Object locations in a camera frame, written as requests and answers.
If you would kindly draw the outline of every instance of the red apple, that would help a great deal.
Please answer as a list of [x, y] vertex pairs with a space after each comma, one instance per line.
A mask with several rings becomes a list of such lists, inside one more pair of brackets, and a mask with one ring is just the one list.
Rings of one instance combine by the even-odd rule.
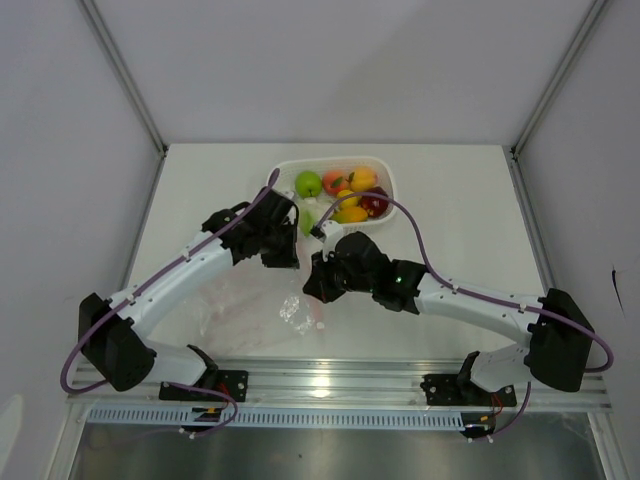
[[[382, 187], [373, 187], [366, 191], [389, 197]], [[389, 208], [389, 202], [381, 198], [367, 197], [363, 195], [362, 200], [360, 201], [360, 206], [367, 211], [369, 218], [378, 218], [387, 211], [387, 208]]]

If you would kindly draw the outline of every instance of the plastic fruit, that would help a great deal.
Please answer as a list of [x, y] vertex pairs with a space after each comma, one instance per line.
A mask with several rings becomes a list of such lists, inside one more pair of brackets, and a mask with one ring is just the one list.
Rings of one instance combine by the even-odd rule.
[[349, 175], [349, 188], [354, 192], [364, 192], [378, 183], [378, 174], [373, 168], [356, 167]]
[[362, 207], [347, 207], [331, 216], [331, 220], [338, 223], [364, 222], [366, 219], [367, 211]]
[[[336, 197], [342, 198], [342, 197], [346, 197], [347, 195], [350, 195], [352, 193], [353, 192], [351, 190], [342, 190], [342, 191], [338, 192], [338, 195], [336, 195]], [[358, 202], [360, 201], [360, 198], [361, 197], [347, 198], [344, 202], [342, 202], [340, 205], [338, 205], [338, 209], [344, 210], [345, 208], [349, 208], [349, 207], [357, 207], [358, 206]]]
[[302, 172], [296, 177], [296, 192], [302, 198], [317, 197], [322, 191], [322, 180], [317, 173]]
[[347, 174], [342, 170], [331, 170], [322, 177], [322, 186], [325, 192], [335, 197], [342, 190], [349, 188]]
[[[379, 195], [389, 197], [387, 192], [385, 192], [382, 187], [373, 187], [368, 189], [367, 192], [377, 193]], [[387, 200], [382, 200], [381, 198], [366, 197], [363, 195], [360, 206], [366, 210], [369, 217], [378, 218], [387, 211], [387, 208], [389, 208], [389, 202]]]

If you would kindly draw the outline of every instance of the green apple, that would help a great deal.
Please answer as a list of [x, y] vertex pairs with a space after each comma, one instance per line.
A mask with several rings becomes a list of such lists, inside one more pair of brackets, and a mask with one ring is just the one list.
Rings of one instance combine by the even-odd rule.
[[322, 191], [322, 179], [317, 173], [302, 172], [296, 177], [296, 192], [302, 198], [317, 197]]

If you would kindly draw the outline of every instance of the yellow lemon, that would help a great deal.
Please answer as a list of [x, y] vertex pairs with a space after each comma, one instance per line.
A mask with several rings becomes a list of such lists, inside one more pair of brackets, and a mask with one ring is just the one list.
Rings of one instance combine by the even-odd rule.
[[[340, 192], [338, 192], [336, 197], [342, 198], [342, 197], [345, 197], [345, 196], [347, 196], [347, 195], [349, 195], [351, 193], [353, 193], [351, 190], [341, 190]], [[342, 202], [340, 205], [338, 205], [338, 208], [340, 210], [344, 210], [345, 208], [348, 208], [348, 207], [357, 207], [359, 201], [360, 201], [360, 197], [347, 198], [344, 202]]]

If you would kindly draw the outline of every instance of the metal frame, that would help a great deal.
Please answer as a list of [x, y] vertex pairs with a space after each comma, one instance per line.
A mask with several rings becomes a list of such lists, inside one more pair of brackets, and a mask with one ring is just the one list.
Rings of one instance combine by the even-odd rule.
[[76, 0], [76, 3], [80, 7], [84, 18], [87, 21], [87, 25], [93, 32], [102, 53], [104, 53], [107, 63], [109, 63], [113, 74], [129, 100], [131, 108], [136, 112], [136, 115], [140, 119], [142, 126], [147, 132], [147, 135], [156, 150], [158, 150], [161, 155], [164, 155], [167, 150], [167, 146], [162, 139], [162, 135], [160, 135], [153, 117], [149, 113], [149, 109], [142, 98], [142, 94], [140, 93], [136, 82], [133, 80], [133, 76], [120, 53], [120, 49], [118, 48], [113, 35], [111, 35], [107, 24], [100, 14], [98, 6], [94, 0]]
[[[486, 411], [486, 407], [428, 407], [420, 388], [427, 373], [457, 373], [463, 360], [446, 361], [362, 361], [273, 358], [216, 358], [224, 370], [249, 372], [245, 407], [253, 409], [368, 410], [368, 411]], [[73, 380], [74, 388], [100, 380], [100, 374], [87, 361], [80, 362]], [[158, 382], [143, 382], [127, 392], [115, 392], [108, 386], [78, 397], [75, 404], [127, 404], [178, 406], [179, 402], [158, 400]], [[524, 385], [516, 387], [522, 399]], [[203, 402], [201, 406], [216, 403]], [[515, 411], [517, 408], [505, 408]], [[579, 393], [563, 393], [533, 382], [527, 411], [531, 412], [611, 412], [602, 376], [588, 375]]]
[[[95, 1], [76, 1], [132, 108], [138, 115], [151, 142], [162, 155], [163, 159], [167, 146], [149, 113], [142, 95]], [[527, 141], [543, 121], [545, 113], [565, 84], [610, 3], [611, 0], [593, 1], [569, 47], [564, 52], [556, 71], [524, 126], [515, 146], [511, 149], [512, 153], [505, 151], [517, 200], [522, 210], [536, 264], [545, 288], [555, 285], [554, 275], [542, 241], [538, 223], [535, 219], [518, 159]], [[131, 273], [133, 260], [138, 251], [141, 234], [144, 230], [148, 211], [153, 201], [163, 164], [164, 162], [161, 160], [158, 165], [158, 170], [156, 171], [154, 186], [149, 195], [145, 214], [143, 215], [140, 229], [135, 240], [135, 246], [132, 249], [129, 264], [123, 277], [123, 284], [127, 282]], [[424, 395], [418, 387], [421, 376], [426, 373], [455, 372], [460, 366], [460, 362], [452, 361], [357, 362], [319, 359], [274, 360], [257, 358], [222, 359], [219, 363], [223, 368], [233, 366], [234, 368], [243, 368], [251, 372], [251, 393], [248, 396], [249, 404], [243, 407], [243, 409], [247, 407], [252, 409], [257, 408], [262, 409], [263, 412], [276, 409], [281, 413], [283, 411], [292, 411], [292, 409], [293, 411], [299, 412], [301, 408], [305, 409], [305, 411], [308, 409], [314, 409], [314, 411], [321, 409], [322, 411], [332, 411], [334, 415], [335, 412], [345, 411], [345, 407], [348, 409], [348, 412], [367, 411], [374, 413], [386, 411], [387, 413], [424, 413], [426, 408], [424, 406]], [[88, 368], [86, 363], [81, 363], [75, 383], [81, 384], [92, 381], [95, 379], [95, 376], [95, 371]], [[323, 397], [323, 391], [328, 390], [327, 388], [323, 388], [323, 386], [326, 387], [328, 385], [331, 385], [333, 390], [339, 392], [335, 398]], [[156, 409], [173, 409], [174, 411], [176, 408], [180, 408], [175, 405], [158, 405], [159, 402], [154, 400], [158, 387], [158, 385], [143, 384], [124, 395], [116, 395], [108, 389], [101, 389], [98, 390], [98, 392], [102, 391], [101, 395], [70, 398], [67, 421], [61, 432], [58, 449], [55, 452], [46, 477], [49, 479], [68, 478], [84, 424], [93, 407], [93, 405], [88, 405], [86, 402], [95, 404], [100, 401], [102, 405], [100, 408], [106, 409], [104, 411], [113, 411], [118, 408], [131, 411], [136, 408], [139, 409], [142, 405]], [[552, 391], [541, 385], [535, 385], [534, 394], [531, 399], [531, 411], [588, 412], [607, 478], [629, 478], [612, 428], [611, 406], [602, 377], [589, 376], [585, 380], [584, 387], [580, 393], [566, 395]], [[116, 405], [122, 404], [124, 401], [130, 405], [121, 405], [120, 407]], [[433, 413], [437, 414], [438, 410], [434, 409]]]
[[562, 55], [560, 63], [551, 76], [549, 83], [547, 83], [547, 86], [542, 92], [540, 99], [538, 100], [522, 130], [522, 133], [520, 133], [520, 136], [513, 147], [513, 154], [516, 160], [519, 158], [522, 153], [522, 149], [535, 133], [536, 129], [544, 119], [546, 112], [549, 110], [551, 104], [556, 99], [558, 93], [571, 75], [571, 72], [576, 66], [582, 52], [584, 52], [589, 40], [592, 38], [594, 32], [598, 28], [598, 25], [600, 25], [600, 22], [604, 18], [611, 1], [612, 0], [594, 0], [589, 7], [589, 10], [587, 10], [586, 15], [582, 19], [582, 22], [578, 26], [578, 29], [571, 40], [571, 43], [569, 43], [567, 50]]

